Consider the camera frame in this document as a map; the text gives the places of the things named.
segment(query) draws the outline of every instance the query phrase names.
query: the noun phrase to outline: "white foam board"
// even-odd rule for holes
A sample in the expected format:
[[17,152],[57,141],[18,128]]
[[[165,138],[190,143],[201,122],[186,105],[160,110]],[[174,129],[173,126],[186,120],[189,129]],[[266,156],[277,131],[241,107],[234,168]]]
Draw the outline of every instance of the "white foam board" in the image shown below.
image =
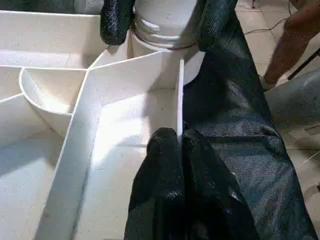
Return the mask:
[[22,93],[1,102],[0,115],[0,238],[32,239],[63,139]]
[[182,134],[183,67],[157,52],[88,72],[35,239],[123,238],[148,139]]
[[0,116],[0,147],[50,128],[22,93],[0,102]]
[[32,239],[54,176],[62,138],[48,129],[0,148],[1,239]]
[[19,84],[26,99],[64,137],[85,74],[85,70],[24,68]]
[[126,39],[122,45],[108,45],[89,68],[100,67],[103,65],[116,63],[131,58],[133,58],[133,46],[131,39],[131,31],[129,30],[126,35]]
[[0,101],[20,94],[20,67],[0,66]]
[[105,50],[100,17],[0,11],[0,65],[88,68]]

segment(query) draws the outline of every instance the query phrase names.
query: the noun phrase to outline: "black cable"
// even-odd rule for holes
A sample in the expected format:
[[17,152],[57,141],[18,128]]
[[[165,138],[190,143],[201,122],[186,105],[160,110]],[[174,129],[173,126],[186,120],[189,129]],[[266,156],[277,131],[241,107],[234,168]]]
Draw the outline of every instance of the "black cable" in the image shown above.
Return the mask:
[[[292,15],[291,14],[291,9],[290,9],[290,1],[288,0],[288,10],[289,10],[289,14],[290,16]],[[251,31],[248,31],[246,32],[244,35],[247,35],[247,34],[252,34],[252,33],[263,33],[263,32],[267,32],[267,31],[271,31],[272,29],[274,29],[276,26],[278,26],[280,23],[282,23],[283,21],[287,20],[289,17],[286,17],[284,19],[281,19],[280,21],[278,21],[273,27],[271,28],[261,28],[261,29],[254,29],[254,30],[251,30]]]

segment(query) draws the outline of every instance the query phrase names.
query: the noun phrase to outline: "gray fabric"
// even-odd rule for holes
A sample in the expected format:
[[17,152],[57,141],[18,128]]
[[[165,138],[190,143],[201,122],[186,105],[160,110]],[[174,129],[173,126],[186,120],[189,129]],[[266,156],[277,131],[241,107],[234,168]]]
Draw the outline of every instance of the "gray fabric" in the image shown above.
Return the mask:
[[104,0],[74,0],[74,9],[77,14],[98,15],[104,5]]
[[75,12],[75,0],[0,0],[0,10],[64,13]]

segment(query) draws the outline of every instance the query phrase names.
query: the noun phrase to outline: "person's knee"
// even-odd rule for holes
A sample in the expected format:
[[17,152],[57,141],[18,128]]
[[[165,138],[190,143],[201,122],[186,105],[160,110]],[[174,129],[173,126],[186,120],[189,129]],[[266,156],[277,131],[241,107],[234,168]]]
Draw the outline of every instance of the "person's knee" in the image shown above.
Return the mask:
[[304,27],[303,24],[292,17],[289,17],[285,21],[283,30],[284,34],[299,38],[300,41],[304,42],[309,42],[315,36],[314,31],[308,29],[308,27]]

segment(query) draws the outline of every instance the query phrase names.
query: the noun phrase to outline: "floor tile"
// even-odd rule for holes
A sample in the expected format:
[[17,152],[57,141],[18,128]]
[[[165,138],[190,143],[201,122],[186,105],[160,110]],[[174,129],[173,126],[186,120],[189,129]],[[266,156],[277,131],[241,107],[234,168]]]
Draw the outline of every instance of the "floor tile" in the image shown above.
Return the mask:
[[320,153],[302,164],[297,170],[305,206],[309,212],[314,228],[320,237]]
[[255,3],[255,8],[252,8],[252,0],[238,0],[236,7],[236,12],[260,12],[258,1]]
[[289,12],[289,0],[257,0],[262,12]]
[[311,157],[316,155],[319,151],[317,150],[287,150],[287,153],[294,165],[297,169],[299,168],[304,162],[309,160]]
[[[278,21],[288,18],[290,15],[288,12],[263,12],[263,16],[269,28],[272,28]],[[272,35],[276,42],[280,39],[284,32],[285,20],[279,23],[274,29],[271,30]]]
[[238,11],[236,15],[244,33],[256,29],[268,29],[267,22],[261,12]]
[[276,42],[270,31],[254,32],[245,35],[253,61],[256,64],[268,64],[274,52]]

